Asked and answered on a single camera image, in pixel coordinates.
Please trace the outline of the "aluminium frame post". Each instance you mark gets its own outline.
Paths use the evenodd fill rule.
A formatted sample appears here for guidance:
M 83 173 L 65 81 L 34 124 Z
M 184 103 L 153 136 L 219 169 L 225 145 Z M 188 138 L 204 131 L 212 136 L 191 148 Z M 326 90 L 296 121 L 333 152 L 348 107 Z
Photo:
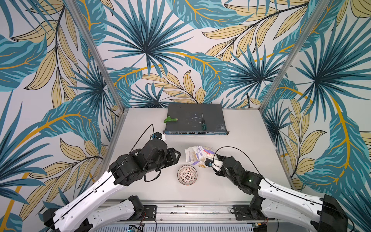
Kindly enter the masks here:
M 120 96 L 119 96 L 119 94 L 118 94 L 118 92 L 117 92 L 117 90 L 114 86 L 114 83 L 113 83 L 113 81 L 110 77 L 110 74 L 108 73 L 108 70 L 106 69 L 106 67 L 104 65 L 102 57 L 99 54 L 98 48 L 95 45 L 95 42 L 94 42 L 93 37 L 91 35 L 91 32 L 89 31 L 88 26 L 84 22 L 83 15 L 82 15 L 79 7 L 78 7 L 78 4 L 76 3 L 76 1 L 73 1 L 73 0 L 66 0 L 65 3 L 67 5 L 67 7 L 69 8 L 69 10 L 71 12 L 71 15 L 72 15 L 72 18 L 74 19 L 78 29 L 80 30 L 85 42 L 87 43 L 87 46 L 91 51 L 92 57 L 95 60 L 95 62 L 97 64 L 104 80 L 106 81 L 107 86 L 108 86 L 109 90 L 111 91 L 111 93 L 113 95 L 113 98 L 114 98 L 120 112 L 123 114 L 124 110 L 125 110 L 125 107 L 121 102 L 121 98 L 120 98 Z
M 277 74 L 275 80 L 272 82 L 270 89 L 268 90 L 267 94 L 265 95 L 264 101 L 261 103 L 259 108 L 260 113 L 264 113 L 270 99 L 273 97 L 276 89 L 278 88 L 280 82 L 282 81 L 284 75 L 286 74 L 288 68 L 292 64 L 293 60 L 295 59 L 296 55 L 300 52 L 300 49 L 303 47 L 304 43 L 306 42 L 307 38 L 310 36 L 311 31 L 316 26 L 319 17 L 321 17 L 323 11 L 326 9 L 327 5 L 330 1 L 319 1 L 316 5 L 312 15 L 308 18 L 307 24 L 303 27 L 303 32 L 298 36 L 296 43 L 294 44 L 293 48 L 291 49 L 290 53 L 288 54 L 282 68 L 280 69 L 279 73 Z

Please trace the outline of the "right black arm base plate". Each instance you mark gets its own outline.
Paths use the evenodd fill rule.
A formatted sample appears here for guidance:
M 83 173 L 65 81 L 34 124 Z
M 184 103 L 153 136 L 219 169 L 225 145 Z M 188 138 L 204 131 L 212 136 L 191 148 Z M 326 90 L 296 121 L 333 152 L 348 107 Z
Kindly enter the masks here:
M 235 216 L 237 221 L 242 220 L 262 220 L 270 221 L 274 218 L 268 218 L 260 210 L 250 208 L 249 205 L 233 205 L 230 212 Z

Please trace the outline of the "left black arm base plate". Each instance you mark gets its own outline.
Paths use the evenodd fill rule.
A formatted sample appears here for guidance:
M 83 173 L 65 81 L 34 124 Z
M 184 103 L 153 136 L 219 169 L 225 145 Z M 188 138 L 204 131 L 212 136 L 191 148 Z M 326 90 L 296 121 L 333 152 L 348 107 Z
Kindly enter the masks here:
M 125 222 L 132 221 L 155 221 L 157 215 L 156 205 L 146 205 L 143 209 L 134 211 L 134 215 L 129 219 L 123 220 Z

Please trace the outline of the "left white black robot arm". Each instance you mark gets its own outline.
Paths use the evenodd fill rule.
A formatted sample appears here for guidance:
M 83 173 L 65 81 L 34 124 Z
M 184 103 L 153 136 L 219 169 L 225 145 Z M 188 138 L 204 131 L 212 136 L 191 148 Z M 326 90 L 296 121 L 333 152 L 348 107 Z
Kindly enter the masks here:
M 120 220 L 141 220 L 145 210 L 138 196 L 100 210 L 112 195 L 130 184 L 146 180 L 146 174 L 178 164 L 181 153 L 159 138 L 143 148 L 118 157 L 100 179 L 65 206 L 51 208 L 43 214 L 45 227 L 53 232 L 93 232 Z

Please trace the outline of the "aluminium front rail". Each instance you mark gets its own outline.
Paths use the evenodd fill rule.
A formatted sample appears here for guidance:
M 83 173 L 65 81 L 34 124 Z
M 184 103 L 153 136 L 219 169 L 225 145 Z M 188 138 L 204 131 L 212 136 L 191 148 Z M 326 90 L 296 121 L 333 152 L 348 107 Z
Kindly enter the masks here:
M 236 222 L 235 216 L 230 212 L 232 206 L 223 204 L 208 205 L 158 205 L 155 221 L 165 223 L 211 223 L 221 224 Z

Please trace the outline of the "grey network switch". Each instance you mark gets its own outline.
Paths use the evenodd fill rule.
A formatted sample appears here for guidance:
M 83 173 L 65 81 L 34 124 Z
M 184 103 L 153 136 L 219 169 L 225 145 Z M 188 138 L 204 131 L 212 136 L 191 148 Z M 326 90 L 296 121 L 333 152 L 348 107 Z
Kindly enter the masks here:
M 207 131 L 202 129 L 202 114 Z M 167 135 L 228 135 L 221 104 L 170 103 L 167 116 L 178 118 L 177 122 L 166 123 Z

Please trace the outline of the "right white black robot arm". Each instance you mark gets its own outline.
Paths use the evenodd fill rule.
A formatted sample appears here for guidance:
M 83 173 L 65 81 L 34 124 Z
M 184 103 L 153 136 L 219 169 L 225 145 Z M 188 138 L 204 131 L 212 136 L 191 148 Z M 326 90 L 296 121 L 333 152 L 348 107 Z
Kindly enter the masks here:
M 246 171 L 234 157 L 215 154 L 205 165 L 228 178 L 242 192 L 252 195 L 250 216 L 280 219 L 310 232 L 346 232 L 349 217 L 332 196 L 312 196 L 286 188 L 261 174 Z

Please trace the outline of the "right aluminium frame post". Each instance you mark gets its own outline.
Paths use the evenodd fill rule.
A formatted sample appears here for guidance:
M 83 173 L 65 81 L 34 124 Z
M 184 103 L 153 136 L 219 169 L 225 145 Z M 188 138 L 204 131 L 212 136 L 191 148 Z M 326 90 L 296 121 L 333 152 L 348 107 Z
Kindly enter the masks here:
M 295 59 L 296 55 L 300 52 L 300 49 L 303 47 L 304 43 L 306 42 L 307 38 L 310 36 L 311 31 L 316 26 L 319 17 L 321 17 L 323 11 L 326 9 L 327 5 L 330 1 L 319 1 L 316 5 L 312 15 L 308 18 L 307 24 L 303 27 L 303 32 L 298 36 L 296 43 L 294 44 L 293 48 L 291 49 L 290 53 L 288 54 L 282 68 L 280 69 L 279 73 L 277 74 L 275 80 L 272 82 L 270 89 L 268 90 L 267 94 L 265 95 L 264 101 L 261 103 L 259 108 L 260 113 L 264 113 L 270 99 L 273 97 L 276 89 L 278 88 L 280 82 L 282 81 L 284 75 L 286 74 L 288 68 L 292 64 L 293 60 Z

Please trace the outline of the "green plastic fitting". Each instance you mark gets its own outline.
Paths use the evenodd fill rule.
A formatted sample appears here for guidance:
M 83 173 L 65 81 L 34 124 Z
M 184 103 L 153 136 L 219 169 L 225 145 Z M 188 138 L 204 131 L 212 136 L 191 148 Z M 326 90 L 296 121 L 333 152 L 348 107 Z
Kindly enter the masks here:
M 164 120 L 164 123 L 169 123 L 169 122 L 177 122 L 178 121 L 178 118 L 172 118 L 170 116 L 167 116 Z

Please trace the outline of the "clear oats bag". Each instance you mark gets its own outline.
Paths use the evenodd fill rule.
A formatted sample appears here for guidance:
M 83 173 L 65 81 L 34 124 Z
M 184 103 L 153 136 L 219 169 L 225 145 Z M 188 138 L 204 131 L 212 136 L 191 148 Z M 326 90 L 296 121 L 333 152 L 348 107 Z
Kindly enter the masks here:
M 185 162 L 193 165 L 199 166 L 202 168 L 206 168 L 205 161 L 207 158 L 211 159 L 214 155 L 214 151 L 212 151 L 209 147 L 202 147 L 202 146 L 194 146 L 189 147 L 185 150 Z

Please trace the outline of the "white patterned breakfast bowl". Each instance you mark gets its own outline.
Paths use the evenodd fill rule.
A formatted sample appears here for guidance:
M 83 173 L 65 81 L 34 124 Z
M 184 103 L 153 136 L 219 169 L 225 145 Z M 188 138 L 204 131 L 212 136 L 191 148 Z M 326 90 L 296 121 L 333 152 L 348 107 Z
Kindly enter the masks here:
M 198 173 L 194 167 L 190 165 L 183 165 L 177 172 L 177 178 L 181 184 L 190 186 L 197 181 Z

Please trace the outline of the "green handled screwdriver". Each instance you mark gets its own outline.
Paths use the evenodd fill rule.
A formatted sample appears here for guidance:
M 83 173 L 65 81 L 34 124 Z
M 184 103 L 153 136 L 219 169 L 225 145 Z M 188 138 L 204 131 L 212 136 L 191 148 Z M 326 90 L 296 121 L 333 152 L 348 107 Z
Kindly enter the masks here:
M 202 114 L 202 129 L 203 129 L 203 131 L 207 131 L 206 121 L 204 119 L 203 114 Z

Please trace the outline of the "left aluminium frame post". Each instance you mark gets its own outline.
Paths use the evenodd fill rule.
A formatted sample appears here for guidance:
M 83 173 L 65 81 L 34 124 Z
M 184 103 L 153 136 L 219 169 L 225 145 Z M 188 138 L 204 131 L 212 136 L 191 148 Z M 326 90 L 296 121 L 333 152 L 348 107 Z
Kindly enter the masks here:
M 69 8 L 69 10 L 71 12 L 71 15 L 72 15 L 72 18 L 74 19 L 78 29 L 80 30 L 85 42 L 87 43 L 87 46 L 91 51 L 92 57 L 95 60 L 95 62 L 97 64 L 104 80 L 106 81 L 107 86 L 108 86 L 109 90 L 111 91 L 111 93 L 113 95 L 113 98 L 114 98 L 120 112 L 123 114 L 124 110 L 125 110 L 125 107 L 121 102 L 121 98 L 120 98 L 120 96 L 119 96 L 119 94 L 118 94 L 118 92 L 117 92 L 117 90 L 114 86 L 114 83 L 113 83 L 113 81 L 110 77 L 110 74 L 108 73 L 108 70 L 106 69 L 106 67 L 104 65 L 102 57 L 99 54 L 98 48 L 95 45 L 95 42 L 94 42 L 93 37 L 91 35 L 91 32 L 89 31 L 88 26 L 84 22 L 83 15 L 82 15 L 79 7 L 78 7 L 78 4 L 76 3 L 76 1 L 73 1 L 73 0 L 66 0 L 65 3 L 67 5 L 67 7 Z

